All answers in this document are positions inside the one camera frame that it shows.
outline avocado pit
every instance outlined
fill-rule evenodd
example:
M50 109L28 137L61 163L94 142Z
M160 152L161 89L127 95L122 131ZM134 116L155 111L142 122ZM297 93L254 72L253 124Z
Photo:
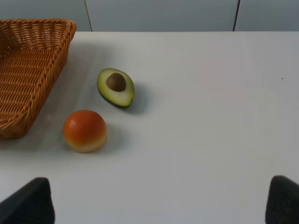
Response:
M121 92L126 89L126 79L120 73L111 74L106 80L107 86L116 92Z

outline toy fruit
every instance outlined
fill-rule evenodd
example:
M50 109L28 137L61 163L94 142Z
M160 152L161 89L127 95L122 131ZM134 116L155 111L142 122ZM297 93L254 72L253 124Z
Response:
M118 108L130 106L135 90L131 78L117 69L104 69L98 76L98 90L101 96Z
M106 142L106 124L94 111L76 111L64 123L64 139L78 153L95 151Z

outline white wall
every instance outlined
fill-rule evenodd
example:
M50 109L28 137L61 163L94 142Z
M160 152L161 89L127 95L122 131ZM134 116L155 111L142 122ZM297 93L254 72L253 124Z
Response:
M63 18L77 31L91 31L84 0L0 0L0 19Z
M238 0L86 0L93 31L232 31Z
M299 31L299 0L241 0L236 31Z

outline avocado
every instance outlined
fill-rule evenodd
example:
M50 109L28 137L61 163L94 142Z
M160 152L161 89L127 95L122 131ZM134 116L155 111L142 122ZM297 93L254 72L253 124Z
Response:
M101 96L117 108L130 106L135 90L131 78L117 69L104 69L98 76L98 90Z

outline avocado flesh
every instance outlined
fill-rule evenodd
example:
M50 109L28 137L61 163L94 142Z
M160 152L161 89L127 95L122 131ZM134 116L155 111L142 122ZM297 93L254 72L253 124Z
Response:
M107 78L112 75L113 73L119 73L121 74L125 80L126 80L126 88L125 90L121 92L117 92L114 90L111 90L107 84L106 80ZM123 71L117 70L117 69L104 69L100 72L98 76L97 86L100 95L110 104L112 104L115 107L118 108L127 108L130 106L135 90L134 90L134 84L131 78Z

